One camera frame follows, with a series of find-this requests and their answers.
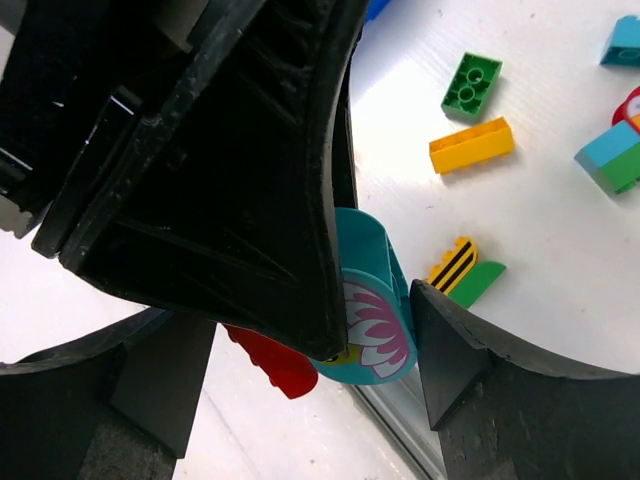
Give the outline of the teal flower print lego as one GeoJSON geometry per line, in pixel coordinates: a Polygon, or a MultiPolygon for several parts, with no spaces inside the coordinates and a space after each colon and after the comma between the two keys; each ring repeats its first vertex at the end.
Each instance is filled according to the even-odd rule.
{"type": "Polygon", "coordinates": [[[400,379],[416,364],[409,288],[383,225],[359,209],[336,210],[347,320],[340,354],[312,365],[322,376],[349,385],[400,379]]]}

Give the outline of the yellow black striped lego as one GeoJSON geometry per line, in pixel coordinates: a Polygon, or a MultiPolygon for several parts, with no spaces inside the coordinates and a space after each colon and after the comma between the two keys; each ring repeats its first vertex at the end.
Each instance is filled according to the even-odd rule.
{"type": "Polygon", "coordinates": [[[426,280],[438,291],[448,295],[471,271],[478,261],[478,249],[470,237],[459,237],[438,265],[431,268],[426,280]]]}

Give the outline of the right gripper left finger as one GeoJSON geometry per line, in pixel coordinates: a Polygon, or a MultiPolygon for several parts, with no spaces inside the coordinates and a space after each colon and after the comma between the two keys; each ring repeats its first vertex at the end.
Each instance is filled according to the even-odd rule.
{"type": "Polygon", "coordinates": [[[1,227],[110,295],[347,343],[364,1],[5,1],[1,227]]]}

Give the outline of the yellow long lego brick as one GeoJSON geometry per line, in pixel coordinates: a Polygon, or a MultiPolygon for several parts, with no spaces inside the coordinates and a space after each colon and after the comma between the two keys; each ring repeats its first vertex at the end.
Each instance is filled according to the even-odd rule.
{"type": "Polygon", "coordinates": [[[429,156],[435,173],[445,175],[508,155],[514,148],[512,129],[500,117],[432,141],[429,156]]]}

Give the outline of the green two-stud lego brick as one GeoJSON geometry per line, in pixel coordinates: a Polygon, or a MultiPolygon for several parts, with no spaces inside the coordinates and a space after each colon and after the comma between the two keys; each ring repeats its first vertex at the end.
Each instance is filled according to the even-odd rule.
{"type": "Polygon", "coordinates": [[[503,62],[465,52],[441,101],[448,118],[477,122],[492,98],[503,62]]]}

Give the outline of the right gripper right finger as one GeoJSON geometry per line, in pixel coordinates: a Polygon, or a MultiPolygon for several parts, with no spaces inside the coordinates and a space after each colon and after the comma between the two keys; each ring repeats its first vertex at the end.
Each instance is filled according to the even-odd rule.
{"type": "Polygon", "coordinates": [[[410,305],[448,478],[638,478],[638,376],[540,348],[421,280],[410,305]]]}

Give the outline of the teal green number lego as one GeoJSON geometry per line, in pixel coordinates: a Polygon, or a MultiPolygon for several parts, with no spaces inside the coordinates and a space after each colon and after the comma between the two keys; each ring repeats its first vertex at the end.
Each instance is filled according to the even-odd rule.
{"type": "Polygon", "coordinates": [[[639,133],[617,123],[575,155],[576,162],[608,195],[620,195],[639,182],[639,133]]]}

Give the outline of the green curved lego piece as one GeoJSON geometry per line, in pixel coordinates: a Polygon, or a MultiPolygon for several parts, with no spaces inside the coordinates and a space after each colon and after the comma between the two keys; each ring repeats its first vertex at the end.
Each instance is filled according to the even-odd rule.
{"type": "Polygon", "coordinates": [[[469,309],[506,271],[506,266],[494,261],[476,264],[451,290],[449,298],[469,309]]]}

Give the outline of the red stepped lego piece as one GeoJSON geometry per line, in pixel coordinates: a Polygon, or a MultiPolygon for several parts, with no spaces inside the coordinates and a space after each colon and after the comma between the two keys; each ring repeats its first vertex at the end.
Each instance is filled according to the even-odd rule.
{"type": "Polygon", "coordinates": [[[245,350],[252,364],[287,398],[300,398],[317,385],[318,372],[306,356],[252,330],[227,324],[224,327],[230,339],[245,350]]]}

